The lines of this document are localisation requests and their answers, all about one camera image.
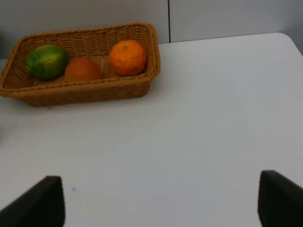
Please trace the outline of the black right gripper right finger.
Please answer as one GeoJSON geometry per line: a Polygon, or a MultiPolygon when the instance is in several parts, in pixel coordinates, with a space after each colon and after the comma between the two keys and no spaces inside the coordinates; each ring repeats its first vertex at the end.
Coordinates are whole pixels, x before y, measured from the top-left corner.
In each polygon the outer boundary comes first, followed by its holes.
{"type": "Polygon", "coordinates": [[[263,227],[301,227],[303,188],[274,170],[263,170],[258,189],[258,217],[263,227]]]}

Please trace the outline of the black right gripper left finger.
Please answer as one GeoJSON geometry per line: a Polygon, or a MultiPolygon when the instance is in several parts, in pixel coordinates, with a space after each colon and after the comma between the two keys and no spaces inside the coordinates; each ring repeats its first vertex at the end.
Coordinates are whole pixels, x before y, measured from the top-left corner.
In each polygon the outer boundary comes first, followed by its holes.
{"type": "Polygon", "coordinates": [[[0,211],[2,227],[63,227],[62,179],[46,176],[0,211]]]}

